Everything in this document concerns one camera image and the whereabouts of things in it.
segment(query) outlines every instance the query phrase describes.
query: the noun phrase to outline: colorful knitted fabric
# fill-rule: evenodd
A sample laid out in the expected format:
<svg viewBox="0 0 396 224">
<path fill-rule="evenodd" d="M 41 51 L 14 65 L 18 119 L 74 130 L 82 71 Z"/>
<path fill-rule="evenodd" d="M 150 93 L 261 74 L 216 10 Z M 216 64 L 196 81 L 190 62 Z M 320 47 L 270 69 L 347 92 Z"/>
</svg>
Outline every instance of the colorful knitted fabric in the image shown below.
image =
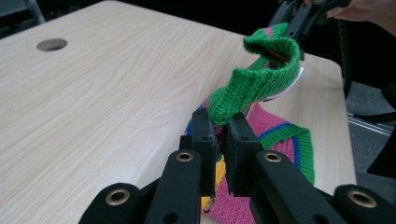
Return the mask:
<svg viewBox="0 0 396 224">
<path fill-rule="evenodd" d="M 244 47 L 260 58 L 249 68 L 235 68 L 227 86 L 209 96 L 212 122 L 225 125 L 250 103 L 285 90 L 300 69 L 298 44 L 284 37 L 288 23 L 260 29 L 244 38 Z"/>
<path fill-rule="evenodd" d="M 206 106 L 205 101 L 199 108 Z M 312 184 L 315 183 L 313 148 L 308 129 L 265 111 L 262 109 L 262 103 L 251 104 L 243 113 L 265 150 L 285 154 Z M 186 134 L 191 134 L 191 123 L 186 129 Z M 223 134 L 222 129 L 217 128 L 219 139 Z M 205 215 L 220 224 L 255 223 L 249 208 L 249 197 L 233 197 L 229 194 L 225 166 L 221 157 L 216 165 L 215 202 L 213 203 L 209 197 L 202 198 Z"/>
<path fill-rule="evenodd" d="M 315 182 L 313 148 L 309 130 L 262 109 L 260 101 L 286 90 L 299 75 L 300 49 L 283 37 L 289 25 L 277 24 L 244 38 L 244 47 L 259 59 L 249 68 L 235 68 L 227 86 L 214 91 L 198 109 L 205 107 L 215 126 L 220 152 L 225 139 L 223 128 L 232 116 L 243 112 L 265 150 L 276 150 L 294 162 L 311 182 Z M 191 134 L 191 121 L 186 129 Z M 216 167 L 216 199 L 202 198 L 203 210 L 218 223 L 254 223 L 249 197 L 233 197 L 228 192 L 222 155 Z"/>
</svg>

